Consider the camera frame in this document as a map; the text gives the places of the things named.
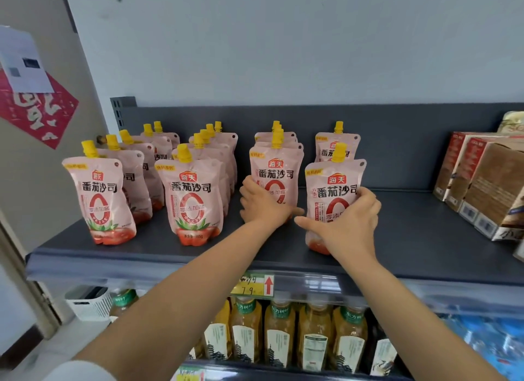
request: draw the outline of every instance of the cardboard box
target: cardboard box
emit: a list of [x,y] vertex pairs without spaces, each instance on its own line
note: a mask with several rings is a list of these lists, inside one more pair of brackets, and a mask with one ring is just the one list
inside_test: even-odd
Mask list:
[[490,240],[524,236],[524,142],[494,142],[458,212]]
[[442,166],[440,168],[439,176],[436,179],[435,188],[433,194],[441,202],[446,200],[449,194],[449,188],[451,182],[454,179],[459,161],[462,159],[462,155],[466,150],[468,141],[473,137],[503,137],[504,134],[497,132],[454,132],[451,134],[449,141],[448,150]]
[[462,159],[458,163],[456,173],[453,176],[451,186],[449,187],[448,197],[446,197],[446,204],[450,206],[453,211],[459,211],[462,200],[468,192],[471,181],[475,177],[477,167],[484,155],[486,149],[494,142],[501,142],[502,144],[508,139],[524,138],[524,135],[515,135],[512,137],[492,137],[481,138],[472,137],[469,139]]

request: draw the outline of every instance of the red arrow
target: red arrow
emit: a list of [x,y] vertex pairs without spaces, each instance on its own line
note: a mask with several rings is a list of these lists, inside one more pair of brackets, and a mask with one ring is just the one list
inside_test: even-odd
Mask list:
[[267,278],[264,284],[266,285],[266,295],[271,295],[271,286],[273,285],[271,278]]

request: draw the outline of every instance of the tile floor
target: tile floor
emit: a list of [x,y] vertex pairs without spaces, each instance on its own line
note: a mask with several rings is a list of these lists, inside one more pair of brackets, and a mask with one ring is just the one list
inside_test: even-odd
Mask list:
[[0,371],[0,381],[41,381],[100,334],[107,322],[81,322],[74,318],[48,341],[42,341],[13,371]]

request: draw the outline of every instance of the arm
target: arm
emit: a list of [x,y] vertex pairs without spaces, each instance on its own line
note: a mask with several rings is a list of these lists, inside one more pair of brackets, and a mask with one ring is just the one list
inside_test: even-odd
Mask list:
[[273,231],[303,210],[278,204],[251,177],[240,188],[245,225],[140,298],[75,357],[116,379],[169,380]]
[[361,188],[359,193],[359,199],[331,223],[305,217],[297,217],[295,222],[324,239],[333,257],[360,288],[416,380],[504,380],[378,263],[373,232],[381,204],[370,190]]

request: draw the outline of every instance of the hand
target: hand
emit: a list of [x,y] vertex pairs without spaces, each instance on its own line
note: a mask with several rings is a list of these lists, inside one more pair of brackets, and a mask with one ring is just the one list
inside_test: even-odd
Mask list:
[[240,203],[244,207],[240,210],[240,216],[244,222],[259,222],[268,226],[271,231],[286,222],[290,216],[304,214],[302,208],[277,203],[271,193],[253,181],[250,175],[244,179],[240,194]]
[[378,212],[382,206],[375,194],[363,186],[360,197],[333,222],[320,222],[311,218],[296,217],[301,228],[319,235],[329,252],[338,262],[351,257],[377,260],[373,232],[378,224]]

